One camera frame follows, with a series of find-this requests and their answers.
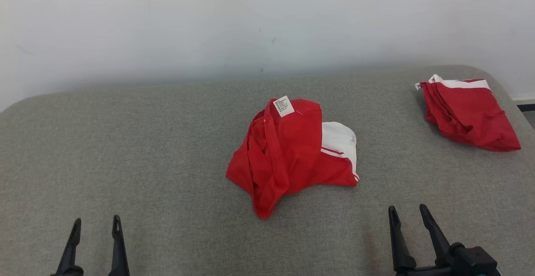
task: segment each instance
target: white wall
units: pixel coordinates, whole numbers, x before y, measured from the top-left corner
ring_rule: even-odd
[[[535,99],[535,0],[0,0],[0,110],[113,82],[468,64]]]

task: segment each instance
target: crumpled red fabric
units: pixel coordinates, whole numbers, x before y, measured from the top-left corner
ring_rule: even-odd
[[[294,194],[322,182],[357,184],[351,168],[348,176],[346,167],[330,171],[323,167],[328,165],[328,160],[336,158],[321,152],[319,104],[305,99],[291,100],[295,112],[281,118],[273,101],[275,99],[252,120],[245,141],[234,153],[226,174],[252,196],[254,210],[262,219],[270,217],[275,204],[285,194]]]
[[[459,143],[496,152],[520,150],[505,112],[484,79],[443,80],[434,75],[417,84],[428,105],[426,120],[441,135]]]

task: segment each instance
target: clothing label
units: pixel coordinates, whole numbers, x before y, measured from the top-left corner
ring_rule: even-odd
[[[292,103],[290,102],[287,96],[281,97],[276,101],[273,101],[273,104],[275,105],[277,111],[279,111],[280,117],[284,117],[290,113],[295,112],[294,107],[292,106]]]

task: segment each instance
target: gray cushion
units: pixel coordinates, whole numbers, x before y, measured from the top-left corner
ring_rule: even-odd
[[[485,78],[522,150],[439,135],[416,82]],[[321,104],[357,136],[357,188],[315,186],[260,220],[226,179],[249,122],[272,97]],[[395,205],[417,263],[434,252],[418,205],[450,243],[482,246],[503,275],[533,274],[535,131],[503,88],[466,66],[262,82],[90,89],[33,97],[0,114],[0,273],[55,272],[82,218],[76,263],[111,269],[120,215],[133,276],[393,275]]]

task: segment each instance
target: red and white garment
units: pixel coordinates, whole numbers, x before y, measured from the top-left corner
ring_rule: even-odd
[[[356,186],[356,138],[348,127],[321,122],[319,104],[272,99],[249,125],[227,178],[252,196],[262,219],[285,194],[316,185]]]
[[[420,88],[428,105],[426,120],[436,124],[443,136],[491,151],[520,149],[486,80],[443,80],[435,74],[428,82],[416,84]]]

